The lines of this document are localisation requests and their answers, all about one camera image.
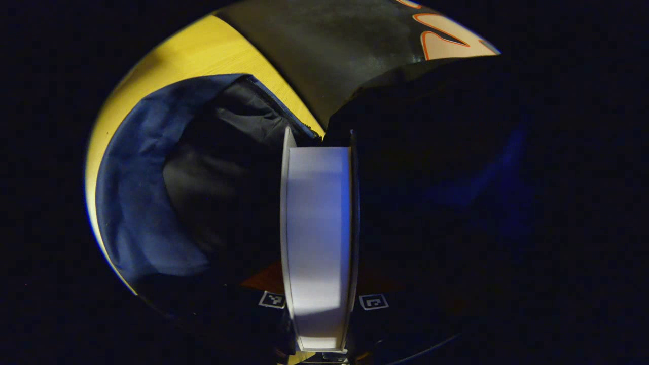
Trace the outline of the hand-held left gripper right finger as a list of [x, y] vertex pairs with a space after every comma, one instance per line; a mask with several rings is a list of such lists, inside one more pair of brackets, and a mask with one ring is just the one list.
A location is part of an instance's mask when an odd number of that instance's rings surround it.
[[466, 291], [422, 273], [373, 283], [356, 302], [351, 363], [426, 362], [461, 338], [467, 315]]

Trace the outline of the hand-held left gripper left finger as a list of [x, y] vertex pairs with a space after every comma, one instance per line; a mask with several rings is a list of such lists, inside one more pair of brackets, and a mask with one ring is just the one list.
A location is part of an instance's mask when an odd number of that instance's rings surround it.
[[185, 278], [172, 304], [183, 327], [221, 363], [288, 363], [295, 354], [279, 261], [241, 279], [211, 272]]

